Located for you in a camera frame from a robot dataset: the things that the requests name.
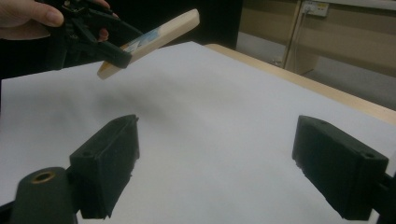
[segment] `wooden table edge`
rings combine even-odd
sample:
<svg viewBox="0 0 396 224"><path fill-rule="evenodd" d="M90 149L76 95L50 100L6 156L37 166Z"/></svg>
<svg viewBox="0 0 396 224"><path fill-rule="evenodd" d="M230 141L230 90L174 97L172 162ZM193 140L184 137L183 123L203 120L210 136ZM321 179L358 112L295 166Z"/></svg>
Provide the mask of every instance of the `wooden table edge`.
<svg viewBox="0 0 396 224"><path fill-rule="evenodd" d="M335 88L326 86L309 78L296 75L285 69L249 57L246 54L237 52L232 49L227 49L217 44L209 44L205 46L225 56L233 58L241 63L248 64L272 75L281 77L303 88L331 98L341 104L348 105L354 109L358 109L359 111L368 114L374 118L381 119L387 123L396 125L396 111L386 108L382 105L376 105L357 96L351 95L343 91L339 91Z"/></svg>

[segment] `white paper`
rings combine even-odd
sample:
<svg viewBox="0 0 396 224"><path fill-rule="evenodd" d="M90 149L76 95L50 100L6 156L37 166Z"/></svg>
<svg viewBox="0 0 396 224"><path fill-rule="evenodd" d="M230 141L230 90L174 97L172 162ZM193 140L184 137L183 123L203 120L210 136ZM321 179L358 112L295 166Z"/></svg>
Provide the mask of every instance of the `white paper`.
<svg viewBox="0 0 396 224"><path fill-rule="evenodd" d="M24 176L68 167L127 114L139 117L133 177L112 218L79 223L348 223L291 158L298 116L385 156L395 150L395 126L194 43L155 50L105 81L98 67L3 80L0 204Z"/></svg>

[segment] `black clamp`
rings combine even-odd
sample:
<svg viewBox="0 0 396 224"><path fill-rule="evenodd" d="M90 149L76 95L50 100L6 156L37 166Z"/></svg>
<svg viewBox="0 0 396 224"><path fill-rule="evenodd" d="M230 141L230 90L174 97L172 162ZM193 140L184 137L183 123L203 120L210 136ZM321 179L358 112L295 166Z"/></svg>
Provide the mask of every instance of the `black clamp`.
<svg viewBox="0 0 396 224"><path fill-rule="evenodd" d="M110 217L139 158L135 115L113 119L72 155L70 167L45 168L18 185L14 202L0 206L0 223L77 224Z"/></svg>
<svg viewBox="0 0 396 224"><path fill-rule="evenodd" d="M126 68L132 55L108 41L98 42L101 28L112 35L122 35L127 41L142 35L133 26L113 16L113 11L92 0L39 0L58 8L64 14L61 27L48 27L50 32L47 67L50 70L64 68L67 53L77 61L83 51L89 56L104 60L119 68Z"/></svg>
<svg viewBox="0 0 396 224"><path fill-rule="evenodd" d="M327 202L347 220L396 223L396 178L389 159L330 123L300 116L292 158Z"/></svg>

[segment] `dark background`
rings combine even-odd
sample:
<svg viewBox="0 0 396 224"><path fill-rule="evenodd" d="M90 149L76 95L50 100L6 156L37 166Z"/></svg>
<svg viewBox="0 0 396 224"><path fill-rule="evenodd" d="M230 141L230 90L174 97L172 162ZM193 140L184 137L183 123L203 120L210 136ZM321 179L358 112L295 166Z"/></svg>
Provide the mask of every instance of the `dark background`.
<svg viewBox="0 0 396 224"><path fill-rule="evenodd" d="M195 41L199 44L220 44L234 49L239 29L242 0L107 0L119 17L146 33L174 17L197 8L200 24L173 41L176 44ZM121 40L110 34L109 41L120 45ZM47 71L45 56L48 38L24 41L0 40L0 78L18 77ZM65 67L97 61L83 56L75 63L66 58Z"/></svg>

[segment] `screw hole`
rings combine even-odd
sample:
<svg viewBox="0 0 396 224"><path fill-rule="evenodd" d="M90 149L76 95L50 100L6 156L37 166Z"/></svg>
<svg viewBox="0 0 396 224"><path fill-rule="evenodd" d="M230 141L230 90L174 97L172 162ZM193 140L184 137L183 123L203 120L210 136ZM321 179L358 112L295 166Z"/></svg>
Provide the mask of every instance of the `screw hole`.
<svg viewBox="0 0 396 224"><path fill-rule="evenodd" d="M368 157L368 158L373 158L374 157L374 155L373 154L371 154L371 153L366 153L366 154L364 154L366 157Z"/></svg>
<svg viewBox="0 0 396 224"><path fill-rule="evenodd" d="M39 175L36 175L35 178L33 178L32 183L42 184L51 180L53 177L55 177L55 173L53 173L52 171L44 172Z"/></svg>

